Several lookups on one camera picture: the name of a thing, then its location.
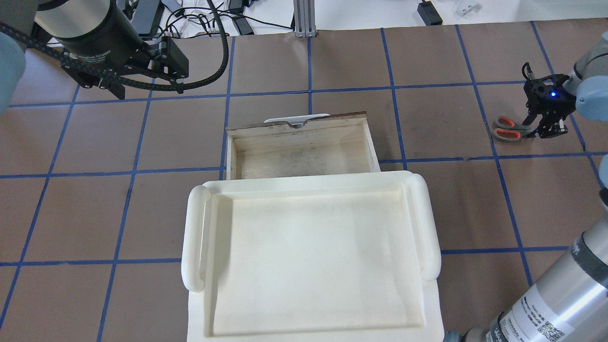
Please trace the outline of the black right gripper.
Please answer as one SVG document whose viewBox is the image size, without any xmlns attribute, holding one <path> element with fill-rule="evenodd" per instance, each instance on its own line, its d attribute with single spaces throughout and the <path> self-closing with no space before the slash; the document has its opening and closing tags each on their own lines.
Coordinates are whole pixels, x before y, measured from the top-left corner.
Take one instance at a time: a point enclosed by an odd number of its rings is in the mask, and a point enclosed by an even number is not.
<svg viewBox="0 0 608 342">
<path fill-rule="evenodd" d="M 569 130 L 564 119 L 575 111 L 576 100 L 576 97 L 564 88 L 571 76 L 554 74 L 536 78 L 528 62 L 522 66 L 522 75 L 525 78 L 523 90 L 528 109 L 522 126 L 531 128 L 538 115 L 541 115 L 542 124 L 539 124 L 537 129 L 539 138 L 549 139 L 567 134 Z"/>
</svg>

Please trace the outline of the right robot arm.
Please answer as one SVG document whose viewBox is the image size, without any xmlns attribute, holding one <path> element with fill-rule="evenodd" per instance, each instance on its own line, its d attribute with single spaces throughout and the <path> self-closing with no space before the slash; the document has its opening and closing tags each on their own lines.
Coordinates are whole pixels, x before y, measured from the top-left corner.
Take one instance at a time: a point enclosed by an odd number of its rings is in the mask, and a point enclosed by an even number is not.
<svg viewBox="0 0 608 342">
<path fill-rule="evenodd" d="M 495 119 L 493 138 L 503 142 L 565 135 L 578 113 L 607 121 L 607 33 L 568 72 L 535 76 L 522 66 L 526 118 Z M 572 236 L 558 258 L 488 325 L 464 334 L 447 331 L 446 342 L 605 342 L 607 340 L 607 158 L 597 168 L 601 214 Z"/>
</svg>

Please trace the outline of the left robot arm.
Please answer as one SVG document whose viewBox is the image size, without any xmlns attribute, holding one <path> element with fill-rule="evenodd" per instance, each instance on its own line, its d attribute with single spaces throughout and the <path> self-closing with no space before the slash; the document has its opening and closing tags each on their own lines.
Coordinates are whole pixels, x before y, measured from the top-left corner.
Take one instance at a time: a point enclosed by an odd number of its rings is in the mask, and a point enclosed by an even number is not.
<svg viewBox="0 0 608 342">
<path fill-rule="evenodd" d="M 3 0 L 1 2 L 1 111 L 8 109 L 35 48 L 58 58 L 81 87 L 106 89 L 124 99 L 126 87 L 150 89 L 131 79 L 163 79 L 166 91 L 182 92 L 189 61 L 173 39 L 150 44 L 114 0 Z"/>
</svg>

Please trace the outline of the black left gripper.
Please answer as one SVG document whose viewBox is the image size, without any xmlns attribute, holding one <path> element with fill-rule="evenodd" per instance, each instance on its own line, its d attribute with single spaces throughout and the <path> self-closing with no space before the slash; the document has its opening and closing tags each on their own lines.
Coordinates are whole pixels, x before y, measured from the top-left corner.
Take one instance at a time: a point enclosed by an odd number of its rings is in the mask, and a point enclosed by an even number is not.
<svg viewBox="0 0 608 342">
<path fill-rule="evenodd" d="M 148 45 L 139 37 L 108 38 L 81 46 L 68 45 L 63 55 L 118 76 L 141 74 L 176 84 L 189 76 L 189 60 L 169 37 Z"/>
</svg>

